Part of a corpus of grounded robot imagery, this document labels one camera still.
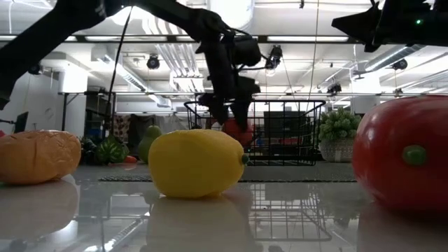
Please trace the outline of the black overhead frame bar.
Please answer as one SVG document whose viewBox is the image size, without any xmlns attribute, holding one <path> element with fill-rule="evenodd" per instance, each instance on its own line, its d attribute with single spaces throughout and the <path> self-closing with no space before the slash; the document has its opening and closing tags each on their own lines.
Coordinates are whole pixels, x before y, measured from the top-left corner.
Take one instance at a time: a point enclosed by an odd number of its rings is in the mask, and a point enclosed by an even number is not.
<svg viewBox="0 0 448 252">
<path fill-rule="evenodd" d="M 262 44 L 361 44 L 360 41 L 348 36 L 268 36 L 253 35 Z M 71 35 L 66 43 L 118 43 L 119 35 Z M 186 35 L 125 35 L 125 43 L 194 43 L 195 41 Z"/>
</svg>

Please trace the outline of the dark background screen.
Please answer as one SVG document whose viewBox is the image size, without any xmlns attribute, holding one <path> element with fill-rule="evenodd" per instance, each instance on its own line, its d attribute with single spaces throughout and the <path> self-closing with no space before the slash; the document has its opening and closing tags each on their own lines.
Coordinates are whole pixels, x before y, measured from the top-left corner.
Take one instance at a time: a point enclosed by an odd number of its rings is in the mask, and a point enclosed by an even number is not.
<svg viewBox="0 0 448 252">
<path fill-rule="evenodd" d="M 265 136 L 271 138 L 288 138 L 305 135 L 309 131 L 310 119 L 304 112 L 271 111 L 264 112 Z"/>
</svg>

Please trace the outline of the green pear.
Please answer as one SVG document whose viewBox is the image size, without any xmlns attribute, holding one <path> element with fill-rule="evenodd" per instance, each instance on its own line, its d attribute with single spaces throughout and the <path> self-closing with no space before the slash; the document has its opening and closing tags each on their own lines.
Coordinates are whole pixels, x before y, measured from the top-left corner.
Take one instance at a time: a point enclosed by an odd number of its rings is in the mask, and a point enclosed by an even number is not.
<svg viewBox="0 0 448 252">
<path fill-rule="evenodd" d="M 141 139 L 139 145 L 138 145 L 138 156 L 139 159 L 144 162 L 148 163 L 148 152 L 149 149 L 158 137 L 162 135 L 161 129 L 157 125 L 151 125 L 149 126 L 146 131 L 143 134 L 143 138 Z"/>
</svg>

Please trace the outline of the light grey hanging cloth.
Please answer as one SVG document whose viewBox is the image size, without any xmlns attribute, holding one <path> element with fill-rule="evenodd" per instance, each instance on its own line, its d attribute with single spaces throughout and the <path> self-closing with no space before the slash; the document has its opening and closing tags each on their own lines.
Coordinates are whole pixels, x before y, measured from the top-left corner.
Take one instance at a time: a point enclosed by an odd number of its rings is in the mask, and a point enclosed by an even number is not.
<svg viewBox="0 0 448 252">
<path fill-rule="evenodd" d="M 186 118 L 178 117 L 177 115 L 157 115 L 155 117 L 155 124 L 161 129 L 163 134 L 170 133 L 176 130 L 188 130 L 188 120 Z"/>
</svg>

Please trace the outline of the black metal shelf frame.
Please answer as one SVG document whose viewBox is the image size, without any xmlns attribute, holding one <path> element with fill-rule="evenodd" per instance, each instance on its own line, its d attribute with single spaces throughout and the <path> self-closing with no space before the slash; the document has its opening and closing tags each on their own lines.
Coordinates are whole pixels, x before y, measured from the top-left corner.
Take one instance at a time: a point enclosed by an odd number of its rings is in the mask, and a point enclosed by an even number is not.
<svg viewBox="0 0 448 252">
<path fill-rule="evenodd" d="M 113 127 L 117 94 L 106 91 L 59 92 L 61 130 L 76 137 L 103 139 Z"/>
</svg>

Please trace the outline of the red apple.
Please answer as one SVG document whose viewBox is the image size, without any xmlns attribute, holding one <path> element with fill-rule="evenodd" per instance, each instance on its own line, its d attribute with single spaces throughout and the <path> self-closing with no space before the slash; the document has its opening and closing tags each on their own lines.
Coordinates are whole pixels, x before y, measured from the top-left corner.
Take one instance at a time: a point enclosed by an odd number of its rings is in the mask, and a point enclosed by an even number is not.
<svg viewBox="0 0 448 252">
<path fill-rule="evenodd" d="M 250 122 L 247 126 L 247 129 L 243 131 L 239 128 L 236 120 L 230 118 L 223 124 L 222 131 L 237 140 L 242 146 L 249 146 L 253 140 L 254 126 Z"/>
</svg>

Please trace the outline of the yellow lemon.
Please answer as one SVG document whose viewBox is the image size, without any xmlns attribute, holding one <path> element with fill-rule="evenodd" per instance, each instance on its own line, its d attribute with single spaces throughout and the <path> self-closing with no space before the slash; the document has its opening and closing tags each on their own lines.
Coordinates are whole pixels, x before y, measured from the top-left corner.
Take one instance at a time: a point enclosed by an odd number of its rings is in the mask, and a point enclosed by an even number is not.
<svg viewBox="0 0 448 252">
<path fill-rule="evenodd" d="M 212 129 L 164 134 L 148 152 L 150 177 L 158 191 L 187 199 L 220 195 L 239 181 L 248 161 L 237 140 Z"/>
</svg>

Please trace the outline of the potted green succulent plant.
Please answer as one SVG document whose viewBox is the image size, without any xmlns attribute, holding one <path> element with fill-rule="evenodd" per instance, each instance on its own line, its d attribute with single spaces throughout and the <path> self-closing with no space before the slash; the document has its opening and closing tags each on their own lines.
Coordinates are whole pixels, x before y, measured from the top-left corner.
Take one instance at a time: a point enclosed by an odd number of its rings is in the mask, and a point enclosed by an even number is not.
<svg viewBox="0 0 448 252">
<path fill-rule="evenodd" d="M 320 117 L 319 150 L 327 162 L 349 163 L 361 117 L 343 108 L 322 113 Z"/>
</svg>

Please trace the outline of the dark grey hanging cloth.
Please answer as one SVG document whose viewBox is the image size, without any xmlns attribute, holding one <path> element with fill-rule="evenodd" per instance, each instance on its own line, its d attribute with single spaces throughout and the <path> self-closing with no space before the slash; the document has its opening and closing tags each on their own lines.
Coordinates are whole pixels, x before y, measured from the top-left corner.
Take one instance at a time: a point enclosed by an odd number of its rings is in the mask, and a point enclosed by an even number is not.
<svg viewBox="0 0 448 252">
<path fill-rule="evenodd" d="M 130 116 L 127 146 L 131 155 L 138 155 L 138 145 L 143 139 L 146 129 L 154 124 L 155 115 L 132 114 Z"/>
</svg>

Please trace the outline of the red plum tomato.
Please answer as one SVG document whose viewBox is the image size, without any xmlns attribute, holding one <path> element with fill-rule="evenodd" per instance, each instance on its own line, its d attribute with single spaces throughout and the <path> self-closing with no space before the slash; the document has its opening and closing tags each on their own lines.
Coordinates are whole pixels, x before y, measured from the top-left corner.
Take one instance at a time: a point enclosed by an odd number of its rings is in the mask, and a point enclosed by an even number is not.
<svg viewBox="0 0 448 252">
<path fill-rule="evenodd" d="M 382 206 L 448 214 L 448 96 L 384 102 L 362 118 L 353 172 Z"/>
</svg>

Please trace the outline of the small striped watermelon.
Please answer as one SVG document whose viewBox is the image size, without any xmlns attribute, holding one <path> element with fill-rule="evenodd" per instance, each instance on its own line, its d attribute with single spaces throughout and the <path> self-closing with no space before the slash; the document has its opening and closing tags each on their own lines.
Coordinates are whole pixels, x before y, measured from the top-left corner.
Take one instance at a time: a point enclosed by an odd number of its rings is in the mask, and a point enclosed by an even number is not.
<svg viewBox="0 0 448 252">
<path fill-rule="evenodd" d="M 129 154 L 128 147 L 119 142 L 113 135 L 109 135 L 96 149 L 95 157 L 101 164 L 122 163 Z"/>
</svg>

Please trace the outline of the orange bumpy fruit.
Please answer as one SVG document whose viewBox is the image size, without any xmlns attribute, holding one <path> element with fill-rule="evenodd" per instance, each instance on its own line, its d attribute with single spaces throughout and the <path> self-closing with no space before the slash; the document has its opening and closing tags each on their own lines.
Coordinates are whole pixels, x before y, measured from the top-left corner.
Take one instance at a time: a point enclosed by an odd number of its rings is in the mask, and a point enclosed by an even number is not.
<svg viewBox="0 0 448 252">
<path fill-rule="evenodd" d="M 34 130 L 0 137 L 0 182 L 33 185 L 73 173 L 81 159 L 81 143 L 73 134 Z"/>
</svg>

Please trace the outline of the green bell pepper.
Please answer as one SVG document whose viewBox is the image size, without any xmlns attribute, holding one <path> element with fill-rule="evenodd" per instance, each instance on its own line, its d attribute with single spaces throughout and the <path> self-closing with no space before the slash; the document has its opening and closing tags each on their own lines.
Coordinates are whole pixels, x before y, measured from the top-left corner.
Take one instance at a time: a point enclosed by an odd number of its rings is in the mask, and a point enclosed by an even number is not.
<svg viewBox="0 0 448 252">
<path fill-rule="evenodd" d="M 99 161 L 96 156 L 97 145 L 93 140 L 83 137 L 80 140 L 81 143 L 81 165 L 99 165 Z"/>
</svg>

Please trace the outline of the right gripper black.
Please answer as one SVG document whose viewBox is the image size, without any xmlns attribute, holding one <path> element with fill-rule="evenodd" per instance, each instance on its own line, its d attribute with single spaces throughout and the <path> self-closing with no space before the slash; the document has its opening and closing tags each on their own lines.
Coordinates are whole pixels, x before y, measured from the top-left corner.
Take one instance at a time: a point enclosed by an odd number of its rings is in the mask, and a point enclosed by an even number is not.
<svg viewBox="0 0 448 252">
<path fill-rule="evenodd" d="M 425 24 L 426 0 L 384 0 L 365 12 L 337 17 L 331 26 L 360 41 L 365 53 L 375 52 L 393 37 L 409 36 Z"/>
</svg>

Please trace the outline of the white ceiling duct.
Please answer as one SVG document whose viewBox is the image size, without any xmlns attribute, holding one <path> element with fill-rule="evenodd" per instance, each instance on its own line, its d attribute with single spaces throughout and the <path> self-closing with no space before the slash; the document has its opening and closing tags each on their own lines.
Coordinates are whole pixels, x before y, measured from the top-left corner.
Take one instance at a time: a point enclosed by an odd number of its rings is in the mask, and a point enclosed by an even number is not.
<svg viewBox="0 0 448 252">
<path fill-rule="evenodd" d="M 206 0 L 207 9 L 220 15 L 230 27 L 246 29 L 252 19 L 255 0 Z"/>
</svg>

